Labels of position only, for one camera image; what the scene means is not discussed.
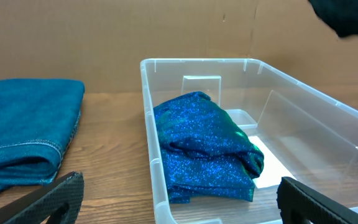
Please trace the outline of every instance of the plastic storage container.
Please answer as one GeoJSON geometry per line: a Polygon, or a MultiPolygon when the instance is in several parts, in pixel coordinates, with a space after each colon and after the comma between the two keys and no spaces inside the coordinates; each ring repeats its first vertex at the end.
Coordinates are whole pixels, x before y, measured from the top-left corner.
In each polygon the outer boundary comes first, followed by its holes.
{"type": "Polygon", "coordinates": [[[157,224],[278,220],[282,176],[358,207],[357,110],[260,60],[147,59],[140,70],[157,224]],[[196,90],[226,110],[264,152],[253,202],[193,197],[189,204],[169,204],[153,107],[196,90]]]}

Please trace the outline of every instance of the cardboard wall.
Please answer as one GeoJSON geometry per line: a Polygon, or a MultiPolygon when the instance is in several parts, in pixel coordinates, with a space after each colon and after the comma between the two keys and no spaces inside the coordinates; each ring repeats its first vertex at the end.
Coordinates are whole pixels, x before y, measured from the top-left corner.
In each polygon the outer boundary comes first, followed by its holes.
{"type": "Polygon", "coordinates": [[[0,1],[0,79],[138,91],[139,62],[155,57],[253,57],[310,85],[358,82],[358,37],[339,40],[304,0],[0,1]]]}

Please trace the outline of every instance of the denim seam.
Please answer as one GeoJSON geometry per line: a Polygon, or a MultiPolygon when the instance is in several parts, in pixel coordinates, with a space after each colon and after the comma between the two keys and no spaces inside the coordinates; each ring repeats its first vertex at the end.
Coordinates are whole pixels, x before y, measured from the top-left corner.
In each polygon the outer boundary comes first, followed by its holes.
{"type": "MultiPolygon", "coordinates": [[[[73,130],[71,131],[71,134],[70,134],[70,140],[69,140],[68,144],[66,145],[66,148],[65,148],[66,150],[63,151],[63,154],[60,151],[60,149],[62,148],[61,146],[59,146],[58,144],[56,144],[56,143],[54,143],[52,141],[44,140],[44,139],[34,139],[34,140],[26,141],[26,142],[19,142],[19,143],[16,143],[16,144],[3,145],[3,146],[0,146],[0,149],[5,148],[5,147],[23,146],[23,145],[31,145],[31,144],[41,144],[41,145],[44,145],[44,146],[50,146],[51,148],[53,148],[54,150],[56,150],[58,152],[59,157],[60,157],[60,162],[59,162],[59,165],[57,167],[57,170],[53,174],[53,176],[56,176],[57,172],[60,169],[60,166],[62,165],[62,160],[63,160],[64,154],[66,153],[68,147],[70,146],[70,143],[72,142],[72,140],[74,139],[74,137],[75,137],[75,135],[77,133],[78,123],[80,121],[80,118],[81,118],[81,110],[78,112],[77,120],[75,121],[74,128],[73,128],[73,130]]],[[[43,185],[44,182],[45,182],[45,179],[40,180],[41,185],[43,185]]]]}
{"type": "Polygon", "coordinates": [[[56,176],[57,175],[57,172],[59,171],[60,169],[60,166],[62,165],[62,160],[63,160],[63,157],[64,157],[64,154],[66,153],[68,147],[70,146],[70,143],[71,141],[74,139],[76,133],[77,133],[77,130],[78,130],[78,123],[80,121],[80,118],[81,118],[81,110],[78,112],[78,116],[77,116],[77,120],[75,121],[75,124],[74,124],[74,128],[73,128],[73,131],[71,132],[71,135],[70,135],[70,140],[66,146],[66,150],[63,152],[63,155],[62,157],[60,158],[60,162],[59,162],[59,165],[57,167],[57,170],[56,172],[53,174],[53,176],[56,176]]]}
{"type": "Polygon", "coordinates": [[[59,154],[59,159],[62,160],[62,153],[59,150],[61,147],[54,142],[51,142],[48,140],[43,140],[43,139],[34,139],[34,140],[30,140],[30,141],[25,141],[25,142],[19,142],[16,144],[3,145],[3,146],[0,146],[0,149],[5,148],[5,147],[25,146],[25,145],[32,145],[32,144],[40,144],[40,145],[51,147],[59,154]]]}

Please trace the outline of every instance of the glittery blue cloth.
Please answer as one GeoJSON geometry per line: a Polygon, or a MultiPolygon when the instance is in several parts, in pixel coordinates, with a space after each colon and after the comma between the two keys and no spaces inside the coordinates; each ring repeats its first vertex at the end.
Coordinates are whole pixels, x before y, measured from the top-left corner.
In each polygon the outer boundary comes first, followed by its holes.
{"type": "Polygon", "coordinates": [[[53,181],[76,133],[84,90],[76,80],[0,81],[0,191],[53,181]]]}
{"type": "Polygon", "coordinates": [[[252,201],[264,155],[208,95],[179,96],[154,115],[170,203],[199,195],[252,201]]]}

